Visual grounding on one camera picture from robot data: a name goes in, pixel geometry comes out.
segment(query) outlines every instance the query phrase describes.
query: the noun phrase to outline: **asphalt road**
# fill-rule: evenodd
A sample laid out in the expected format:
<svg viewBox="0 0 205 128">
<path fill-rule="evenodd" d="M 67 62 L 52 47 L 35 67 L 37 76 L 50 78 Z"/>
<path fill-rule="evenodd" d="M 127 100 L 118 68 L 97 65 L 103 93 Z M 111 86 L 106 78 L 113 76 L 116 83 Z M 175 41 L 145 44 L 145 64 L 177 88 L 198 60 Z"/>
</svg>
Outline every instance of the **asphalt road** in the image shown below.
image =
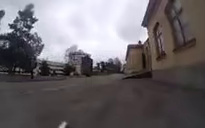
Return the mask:
<svg viewBox="0 0 205 128">
<path fill-rule="evenodd" d="M 0 128 L 205 128 L 205 92 L 121 76 L 0 83 Z"/>
</svg>

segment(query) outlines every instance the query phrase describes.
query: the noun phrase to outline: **building facade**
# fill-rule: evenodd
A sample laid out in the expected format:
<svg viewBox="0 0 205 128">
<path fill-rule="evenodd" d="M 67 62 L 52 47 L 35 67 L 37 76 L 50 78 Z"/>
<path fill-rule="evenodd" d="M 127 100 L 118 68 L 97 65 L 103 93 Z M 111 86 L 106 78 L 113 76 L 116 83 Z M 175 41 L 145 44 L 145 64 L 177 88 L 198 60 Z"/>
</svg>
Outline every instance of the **building facade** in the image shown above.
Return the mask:
<svg viewBox="0 0 205 128">
<path fill-rule="evenodd" d="M 150 0 L 142 26 L 154 79 L 205 88 L 205 0 Z"/>
<path fill-rule="evenodd" d="M 127 47 L 126 53 L 126 66 L 125 74 L 139 73 L 143 70 L 143 45 L 142 44 L 130 44 Z"/>
<path fill-rule="evenodd" d="M 69 54 L 69 64 L 73 65 L 76 68 L 76 73 L 81 75 L 82 74 L 82 58 L 90 56 L 89 54 L 79 50 L 76 52 L 72 52 Z"/>
</svg>

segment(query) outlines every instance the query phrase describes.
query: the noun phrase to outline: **cloud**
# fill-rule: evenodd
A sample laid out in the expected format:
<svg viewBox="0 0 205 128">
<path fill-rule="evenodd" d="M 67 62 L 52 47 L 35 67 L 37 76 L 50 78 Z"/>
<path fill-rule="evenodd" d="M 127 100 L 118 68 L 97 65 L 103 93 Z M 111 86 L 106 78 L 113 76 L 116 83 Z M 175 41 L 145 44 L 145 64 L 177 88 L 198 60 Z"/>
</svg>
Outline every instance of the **cloud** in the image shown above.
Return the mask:
<svg viewBox="0 0 205 128">
<path fill-rule="evenodd" d="M 147 38 L 141 21 L 148 0 L 0 0 L 6 11 L 1 32 L 28 3 L 35 4 L 35 30 L 45 44 L 41 58 L 63 61 L 66 49 L 77 44 L 96 61 L 124 60 L 127 44 Z"/>
</svg>

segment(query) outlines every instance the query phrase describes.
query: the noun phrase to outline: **white road marking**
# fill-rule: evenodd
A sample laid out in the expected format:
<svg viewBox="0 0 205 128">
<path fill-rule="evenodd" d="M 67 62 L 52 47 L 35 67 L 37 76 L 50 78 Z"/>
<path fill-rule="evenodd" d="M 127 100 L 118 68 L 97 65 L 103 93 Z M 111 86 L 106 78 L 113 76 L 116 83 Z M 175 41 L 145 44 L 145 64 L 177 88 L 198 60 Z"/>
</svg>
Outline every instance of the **white road marking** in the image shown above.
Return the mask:
<svg viewBox="0 0 205 128">
<path fill-rule="evenodd" d="M 58 128 L 66 128 L 67 125 L 68 124 L 64 121 L 58 126 Z"/>
</svg>

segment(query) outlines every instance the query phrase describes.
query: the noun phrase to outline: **roof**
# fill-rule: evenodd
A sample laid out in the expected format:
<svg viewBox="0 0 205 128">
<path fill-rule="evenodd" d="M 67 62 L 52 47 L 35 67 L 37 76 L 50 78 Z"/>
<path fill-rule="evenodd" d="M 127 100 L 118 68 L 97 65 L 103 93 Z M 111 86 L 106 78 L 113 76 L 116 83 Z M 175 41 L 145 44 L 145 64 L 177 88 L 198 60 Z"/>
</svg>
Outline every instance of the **roof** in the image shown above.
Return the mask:
<svg viewBox="0 0 205 128">
<path fill-rule="evenodd" d="M 150 18 L 152 17 L 153 12 L 157 9 L 157 5 L 161 2 L 161 0 L 149 0 L 149 4 L 147 6 L 147 10 L 145 16 L 142 21 L 142 26 L 147 27 Z"/>
<path fill-rule="evenodd" d="M 131 49 L 140 49 L 140 48 L 143 48 L 143 45 L 139 45 L 139 44 L 129 44 L 129 45 L 128 45 L 128 48 L 127 48 L 127 53 L 126 53 L 125 60 L 127 60 L 128 55 L 129 55 L 129 52 L 130 52 Z"/>
</svg>

